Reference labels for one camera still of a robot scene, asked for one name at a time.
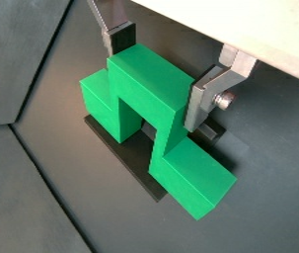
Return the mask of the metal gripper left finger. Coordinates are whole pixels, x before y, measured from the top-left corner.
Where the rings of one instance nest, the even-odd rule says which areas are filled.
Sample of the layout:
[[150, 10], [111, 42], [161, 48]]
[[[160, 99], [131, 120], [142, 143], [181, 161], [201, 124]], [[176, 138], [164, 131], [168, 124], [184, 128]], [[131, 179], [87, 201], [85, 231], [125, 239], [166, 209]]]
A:
[[102, 29], [109, 54], [137, 44], [137, 24], [129, 20], [123, 0], [87, 0]]

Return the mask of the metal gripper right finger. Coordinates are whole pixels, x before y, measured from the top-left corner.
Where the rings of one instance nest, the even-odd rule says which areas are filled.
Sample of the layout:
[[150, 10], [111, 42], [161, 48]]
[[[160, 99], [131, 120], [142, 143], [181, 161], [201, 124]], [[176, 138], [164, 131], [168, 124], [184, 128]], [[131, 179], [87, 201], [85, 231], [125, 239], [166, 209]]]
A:
[[222, 110], [230, 107], [236, 95], [229, 89], [250, 77], [257, 59], [225, 44], [220, 62], [221, 66], [213, 65], [193, 83], [185, 118], [189, 131], [202, 125], [216, 107]]

